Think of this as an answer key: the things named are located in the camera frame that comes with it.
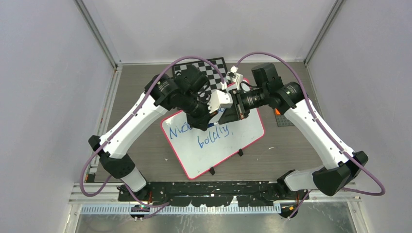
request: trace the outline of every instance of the gray wall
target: gray wall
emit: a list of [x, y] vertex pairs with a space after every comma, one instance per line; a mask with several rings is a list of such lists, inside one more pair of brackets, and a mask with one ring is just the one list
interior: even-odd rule
[[[385, 185], [362, 196], [375, 232], [410, 232], [412, 2], [346, 1], [310, 70], [326, 121]], [[365, 174], [359, 188], [378, 191]]]
[[[253, 51], [303, 60], [335, 0], [86, 0], [124, 63]], [[250, 60], [272, 60], [253, 56]]]
[[72, 0], [0, 1], [0, 25], [0, 232], [62, 232], [113, 70]]

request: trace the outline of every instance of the black clip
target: black clip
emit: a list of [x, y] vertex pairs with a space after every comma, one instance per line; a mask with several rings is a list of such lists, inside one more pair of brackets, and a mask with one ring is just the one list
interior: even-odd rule
[[210, 169], [209, 169], [209, 172], [212, 174], [212, 175], [214, 175], [216, 172], [215, 172], [215, 169], [213, 168], [213, 167], [211, 167]]
[[243, 150], [242, 150], [242, 149], [239, 149], [238, 155], [239, 155], [240, 157], [242, 157], [242, 155], [243, 155]]

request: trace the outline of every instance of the table surface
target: table surface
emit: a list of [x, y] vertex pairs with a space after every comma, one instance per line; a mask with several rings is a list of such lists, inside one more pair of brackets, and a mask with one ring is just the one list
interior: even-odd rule
[[[255, 82], [251, 68], [258, 64], [244, 63], [239, 68], [239, 73], [243, 74], [252, 85]], [[319, 109], [304, 64], [302, 62], [290, 64], [302, 79], [309, 98]], [[123, 66], [109, 120], [109, 129], [136, 103], [149, 80], [165, 67], [166, 65]], [[275, 63], [275, 67], [283, 83], [295, 81], [292, 73], [284, 65]], [[265, 136], [246, 148], [242, 157], [235, 155], [215, 167], [216, 174], [205, 173], [196, 181], [276, 180], [289, 170], [303, 170], [322, 164], [315, 150], [295, 126], [278, 127], [271, 108], [266, 106], [260, 107], [259, 110], [266, 129]], [[137, 168], [148, 181], [188, 181], [160, 127], [161, 120], [175, 112], [176, 110], [171, 110], [164, 117], [156, 120], [128, 150]], [[107, 176], [108, 173], [99, 165], [95, 181], [102, 182]]]

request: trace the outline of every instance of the checkerboard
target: checkerboard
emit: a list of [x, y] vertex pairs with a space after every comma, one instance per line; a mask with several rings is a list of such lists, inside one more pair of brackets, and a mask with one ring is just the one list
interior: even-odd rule
[[[229, 85], [232, 82], [226, 79], [226, 73], [227, 73], [227, 67], [226, 63], [224, 62], [224, 59], [222, 57], [219, 58], [214, 58], [214, 59], [208, 59], [212, 64], [216, 65], [219, 71], [222, 73], [226, 83]], [[218, 75], [218, 72], [215, 71], [209, 64], [205, 62], [188, 62], [188, 63], [182, 63], [182, 64], [177, 64], [172, 67], [173, 75], [176, 75], [178, 72], [181, 70], [187, 69], [187, 65], [192, 64], [196, 68], [198, 68], [203, 74], [207, 75], [209, 78], [210, 86], [208, 87], [205, 85], [200, 91], [199, 91], [199, 96], [202, 101], [206, 101], [208, 96], [212, 94], [213, 90], [216, 89], [221, 89], [222, 84], [220, 77]]]

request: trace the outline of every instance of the whiteboard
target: whiteboard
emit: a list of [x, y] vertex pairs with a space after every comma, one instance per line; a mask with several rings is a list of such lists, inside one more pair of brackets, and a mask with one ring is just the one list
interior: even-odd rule
[[[249, 87], [243, 85], [243, 89], [249, 90]], [[211, 122], [218, 121], [222, 114], [223, 109], [220, 109]], [[186, 176], [191, 180], [265, 135], [257, 109], [250, 110], [249, 117], [244, 120], [217, 124], [206, 131], [190, 128], [186, 114], [179, 111], [164, 119], [161, 127]]]

